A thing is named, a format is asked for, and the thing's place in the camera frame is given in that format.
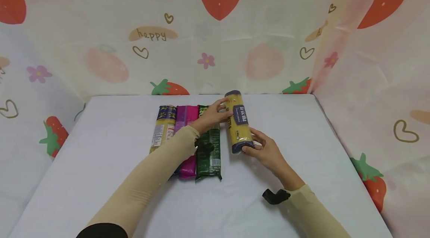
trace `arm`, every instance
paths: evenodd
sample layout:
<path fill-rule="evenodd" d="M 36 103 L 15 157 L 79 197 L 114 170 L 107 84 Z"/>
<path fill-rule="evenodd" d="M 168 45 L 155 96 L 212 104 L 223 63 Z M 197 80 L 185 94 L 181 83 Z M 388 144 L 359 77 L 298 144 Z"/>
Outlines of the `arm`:
<path fill-rule="evenodd" d="M 350 238 L 339 221 L 324 207 L 308 185 L 289 192 L 286 207 L 290 215 L 305 230 L 308 238 Z"/>
<path fill-rule="evenodd" d="M 129 238 L 132 237 L 153 194 L 170 178 L 179 164 L 195 153 L 194 142 L 199 136 L 198 131 L 191 126 L 181 128 L 172 139 L 133 169 L 87 226 L 112 223 L 121 227 Z"/>
<path fill-rule="evenodd" d="M 231 116 L 218 113 L 225 99 L 211 105 L 205 114 L 192 124 L 181 128 L 175 136 L 143 159 L 122 182 L 118 189 L 90 220 L 77 238 L 131 238 L 153 194 L 164 184 L 176 168 L 196 148 L 194 142 L 213 124 Z"/>
<path fill-rule="evenodd" d="M 282 205 L 303 228 L 308 238 L 350 238 L 350 235 L 317 199 L 309 186 L 289 166 L 275 141 L 261 131 L 251 128 L 251 132 L 252 139 L 261 145 L 255 145 L 255 149 L 243 147 L 243 152 L 257 158 L 291 194 Z"/>

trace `yellow spaghetti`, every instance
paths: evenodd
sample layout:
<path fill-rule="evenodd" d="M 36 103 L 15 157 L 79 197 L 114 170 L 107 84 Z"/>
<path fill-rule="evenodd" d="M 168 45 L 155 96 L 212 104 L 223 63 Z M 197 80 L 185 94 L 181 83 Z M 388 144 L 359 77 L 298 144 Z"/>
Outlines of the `yellow spaghetti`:
<path fill-rule="evenodd" d="M 175 123 L 176 107 L 172 105 L 160 106 L 149 153 L 152 153 L 164 142 L 173 137 L 173 133 L 175 132 Z"/>
<path fill-rule="evenodd" d="M 248 117 L 244 109 L 242 95 L 238 90 L 232 90 L 225 95 L 228 101 L 225 103 L 227 111 L 233 111 L 233 116 L 228 120 L 228 131 L 231 139 L 231 151 L 233 154 L 242 152 L 242 147 L 255 148 L 252 135 L 249 131 Z"/>

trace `green pasta package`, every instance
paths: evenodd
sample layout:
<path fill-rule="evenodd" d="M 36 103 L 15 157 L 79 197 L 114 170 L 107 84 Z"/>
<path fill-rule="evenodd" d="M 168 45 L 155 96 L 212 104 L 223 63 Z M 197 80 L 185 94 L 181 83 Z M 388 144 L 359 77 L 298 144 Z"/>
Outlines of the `green pasta package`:
<path fill-rule="evenodd" d="M 199 117 L 203 115 L 208 106 L 199 105 Z M 219 137 L 219 124 L 210 128 L 200 136 L 199 141 L 203 147 L 197 149 L 196 180 L 208 176 L 221 177 L 221 144 Z"/>

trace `pink flower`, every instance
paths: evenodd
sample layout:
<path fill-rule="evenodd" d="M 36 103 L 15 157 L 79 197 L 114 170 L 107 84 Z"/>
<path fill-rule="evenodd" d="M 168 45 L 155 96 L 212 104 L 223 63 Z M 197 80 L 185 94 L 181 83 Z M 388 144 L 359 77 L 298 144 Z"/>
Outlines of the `pink flower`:
<path fill-rule="evenodd" d="M 198 64 L 203 64 L 203 68 L 207 69 L 210 66 L 215 66 L 214 56 L 208 56 L 206 53 L 202 53 L 202 58 L 197 61 Z"/>
<path fill-rule="evenodd" d="M 53 74 L 46 70 L 45 66 L 37 66 L 36 68 L 28 66 L 27 71 L 31 76 L 28 77 L 30 82 L 39 80 L 40 83 L 45 83 L 45 77 L 51 77 Z"/>
<path fill-rule="evenodd" d="M 337 52 L 333 52 L 330 57 L 324 59 L 324 62 L 325 62 L 324 68 L 328 68 L 328 67 L 333 68 L 333 66 L 335 65 L 338 59 L 339 58 L 337 57 Z"/>

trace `black clip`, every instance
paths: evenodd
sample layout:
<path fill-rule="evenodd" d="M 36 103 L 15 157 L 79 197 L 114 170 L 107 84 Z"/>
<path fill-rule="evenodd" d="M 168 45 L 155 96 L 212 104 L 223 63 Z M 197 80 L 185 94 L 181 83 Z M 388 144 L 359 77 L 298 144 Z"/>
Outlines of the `black clip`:
<path fill-rule="evenodd" d="M 278 190 L 276 194 L 274 194 L 270 189 L 266 189 L 263 193 L 263 198 L 272 205 L 280 204 L 290 198 L 290 196 L 291 194 L 283 189 Z"/>
<path fill-rule="evenodd" d="M 204 144 L 202 141 L 200 141 L 200 139 L 196 139 L 194 145 L 196 146 L 196 149 L 199 150 L 199 155 L 201 153 L 204 157 L 208 157 L 215 149 L 212 143 Z"/>

